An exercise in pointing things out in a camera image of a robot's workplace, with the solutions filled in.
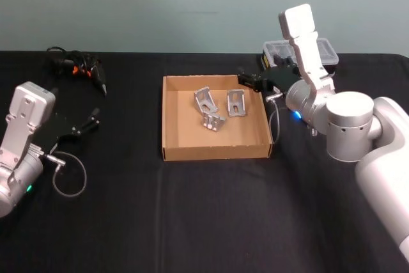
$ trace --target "wall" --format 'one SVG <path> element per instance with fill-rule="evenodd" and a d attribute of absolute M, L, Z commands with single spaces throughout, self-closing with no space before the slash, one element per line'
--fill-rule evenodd
<path fill-rule="evenodd" d="M 409 55 L 408 0 L 0 0 L 0 50 L 259 52 L 302 3 L 337 52 Z"/>

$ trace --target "black tablecloth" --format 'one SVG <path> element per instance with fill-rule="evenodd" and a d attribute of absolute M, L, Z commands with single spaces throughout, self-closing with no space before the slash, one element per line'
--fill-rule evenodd
<path fill-rule="evenodd" d="M 163 162 L 163 75 L 259 70 L 246 54 L 100 54 L 103 98 L 87 80 L 53 80 L 43 54 L 0 53 L 0 115 L 16 85 L 59 88 L 73 122 L 101 108 L 75 148 L 88 170 L 77 199 L 52 189 L 52 170 L 0 220 L 0 272 L 409 272 L 354 179 L 325 139 L 281 111 L 270 159 Z M 409 59 L 341 54 L 338 91 L 388 96 L 409 111 Z M 5 121 L 0 131 L 6 128 Z"/>

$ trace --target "gray cable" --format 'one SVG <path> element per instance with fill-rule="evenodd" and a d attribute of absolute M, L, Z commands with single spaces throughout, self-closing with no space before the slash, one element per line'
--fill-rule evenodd
<path fill-rule="evenodd" d="M 277 143 L 279 141 L 280 138 L 280 114 L 279 111 L 282 109 L 287 109 L 286 107 L 281 107 L 278 108 L 277 102 L 275 102 L 275 100 L 271 100 L 271 103 L 273 103 L 274 107 L 275 107 L 275 111 L 270 115 L 270 118 L 268 119 L 268 127 L 270 128 L 270 134 L 271 134 L 271 140 L 273 142 L 273 144 Z M 275 137 L 275 140 L 273 138 L 273 132 L 272 132 L 272 128 L 271 128 L 271 120 L 274 116 L 274 114 L 277 113 L 277 137 Z"/>
<path fill-rule="evenodd" d="M 65 196 L 66 198 L 74 198 L 74 197 L 80 195 L 81 193 L 83 193 L 86 186 L 87 186 L 87 171 L 85 170 L 85 166 L 82 164 L 81 160 L 79 160 L 76 156 L 74 156 L 74 155 L 72 155 L 70 153 L 66 153 L 66 152 L 56 151 L 56 152 L 54 152 L 54 154 L 67 155 L 67 156 L 69 156 L 71 158 L 74 158 L 81 165 L 82 171 L 84 172 L 84 185 L 82 186 L 81 190 L 79 192 L 77 192 L 77 193 L 74 193 L 74 194 L 66 194 L 66 193 L 64 193 L 63 191 L 61 191 L 60 189 L 57 188 L 56 177 L 57 177 L 57 173 L 59 171 L 57 169 L 54 172 L 54 175 L 52 176 L 52 186 L 54 187 L 54 189 L 57 191 L 58 194 L 60 194 L 62 196 Z"/>

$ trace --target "blue light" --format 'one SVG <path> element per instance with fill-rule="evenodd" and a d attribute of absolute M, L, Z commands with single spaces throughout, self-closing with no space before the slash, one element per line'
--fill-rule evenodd
<path fill-rule="evenodd" d="M 302 118 L 301 113 L 299 113 L 298 111 L 294 111 L 293 114 L 296 119 L 301 120 Z"/>

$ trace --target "container lid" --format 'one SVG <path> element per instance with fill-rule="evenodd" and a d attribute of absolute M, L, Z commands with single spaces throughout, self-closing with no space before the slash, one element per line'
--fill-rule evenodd
<path fill-rule="evenodd" d="M 326 38 L 318 38 L 317 45 L 323 65 L 338 64 L 338 55 Z M 274 54 L 278 54 L 281 58 L 291 57 L 294 63 L 297 63 L 294 49 L 287 40 L 265 42 L 263 45 L 263 50 L 271 66 L 276 66 L 273 60 Z"/>

